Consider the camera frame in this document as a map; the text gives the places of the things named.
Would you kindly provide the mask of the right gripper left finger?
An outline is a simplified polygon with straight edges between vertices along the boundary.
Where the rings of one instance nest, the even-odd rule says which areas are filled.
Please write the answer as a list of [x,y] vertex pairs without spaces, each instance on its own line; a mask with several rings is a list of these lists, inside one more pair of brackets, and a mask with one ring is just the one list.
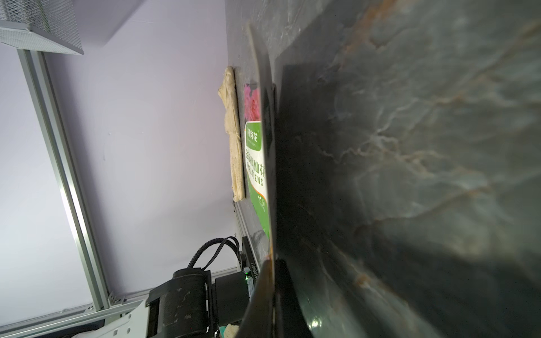
[[273,337],[274,296],[274,260],[269,259],[261,267],[252,299],[236,338]]

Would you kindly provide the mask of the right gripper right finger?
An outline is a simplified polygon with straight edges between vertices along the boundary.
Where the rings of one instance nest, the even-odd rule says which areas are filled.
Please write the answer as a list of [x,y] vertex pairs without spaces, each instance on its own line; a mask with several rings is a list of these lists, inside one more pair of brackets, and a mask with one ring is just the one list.
[[274,337],[312,338],[301,311],[287,263],[275,262]]

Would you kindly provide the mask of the green seed packet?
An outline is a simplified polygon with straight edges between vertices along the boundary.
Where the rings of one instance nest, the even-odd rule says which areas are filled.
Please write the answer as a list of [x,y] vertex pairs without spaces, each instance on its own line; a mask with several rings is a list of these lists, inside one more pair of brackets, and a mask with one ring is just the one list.
[[262,230],[269,237],[271,227],[263,151],[260,89],[255,84],[244,86],[244,113],[245,166],[249,179],[249,196]]

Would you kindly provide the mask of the marigold seed packet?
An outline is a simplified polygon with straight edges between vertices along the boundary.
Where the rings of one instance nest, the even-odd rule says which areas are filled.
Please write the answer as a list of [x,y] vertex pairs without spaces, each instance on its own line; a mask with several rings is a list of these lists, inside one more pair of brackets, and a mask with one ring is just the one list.
[[256,78],[260,89],[263,151],[270,215],[269,256],[276,257],[276,138],[274,132],[275,98],[269,52],[256,28],[249,24],[247,35],[252,49]]

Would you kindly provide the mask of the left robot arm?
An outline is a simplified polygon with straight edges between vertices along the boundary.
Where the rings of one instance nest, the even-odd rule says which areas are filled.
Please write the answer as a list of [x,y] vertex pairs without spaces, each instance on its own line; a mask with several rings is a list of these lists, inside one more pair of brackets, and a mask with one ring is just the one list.
[[219,337],[221,327],[242,321],[254,291],[258,268],[247,237],[240,248],[240,271],[213,277],[202,268],[178,270],[124,317],[76,336]]

